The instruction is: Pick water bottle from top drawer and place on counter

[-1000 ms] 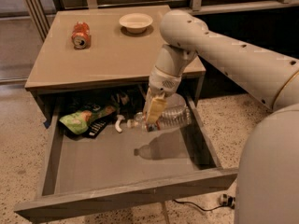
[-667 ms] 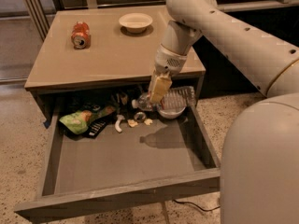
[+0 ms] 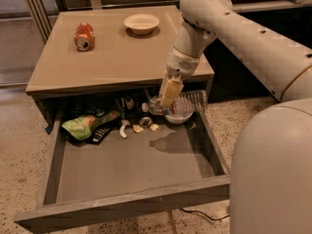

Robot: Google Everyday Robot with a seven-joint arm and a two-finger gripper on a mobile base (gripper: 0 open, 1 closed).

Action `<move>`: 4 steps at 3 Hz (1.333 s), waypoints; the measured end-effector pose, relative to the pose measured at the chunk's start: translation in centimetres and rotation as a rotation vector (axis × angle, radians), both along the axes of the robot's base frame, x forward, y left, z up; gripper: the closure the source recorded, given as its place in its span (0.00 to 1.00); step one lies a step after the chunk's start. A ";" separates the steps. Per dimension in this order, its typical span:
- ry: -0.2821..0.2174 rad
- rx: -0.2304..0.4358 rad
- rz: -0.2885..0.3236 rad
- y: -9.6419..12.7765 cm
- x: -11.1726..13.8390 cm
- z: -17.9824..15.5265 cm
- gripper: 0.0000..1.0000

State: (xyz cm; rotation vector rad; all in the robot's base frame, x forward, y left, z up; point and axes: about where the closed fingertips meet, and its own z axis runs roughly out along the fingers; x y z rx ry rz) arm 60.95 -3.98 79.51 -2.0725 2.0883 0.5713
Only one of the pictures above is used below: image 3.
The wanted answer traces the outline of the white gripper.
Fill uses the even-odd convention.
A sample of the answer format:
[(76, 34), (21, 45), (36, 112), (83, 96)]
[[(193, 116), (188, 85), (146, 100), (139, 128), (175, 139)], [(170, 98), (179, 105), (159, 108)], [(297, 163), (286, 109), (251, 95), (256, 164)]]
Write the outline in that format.
[(189, 57), (176, 48), (172, 48), (167, 57), (168, 74), (164, 76), (159, 92), (162, 106), (169, 107), (172, 105), (183, 89), (181, 79), (192, 76), (199, 62), (198, 58)]

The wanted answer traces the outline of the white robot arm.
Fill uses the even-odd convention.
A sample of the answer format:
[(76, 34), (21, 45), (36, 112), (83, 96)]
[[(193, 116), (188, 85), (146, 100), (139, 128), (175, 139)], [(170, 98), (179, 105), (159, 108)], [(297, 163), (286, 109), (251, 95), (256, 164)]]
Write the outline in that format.
[(219, 39), (275, 97), (240, 132), (230, 174), (231, 234), (312, 234), (312, 58), (309, 48), (233, 10), (230, 0), (179, 0), (184, 19), (167, 58), (169, 106)]

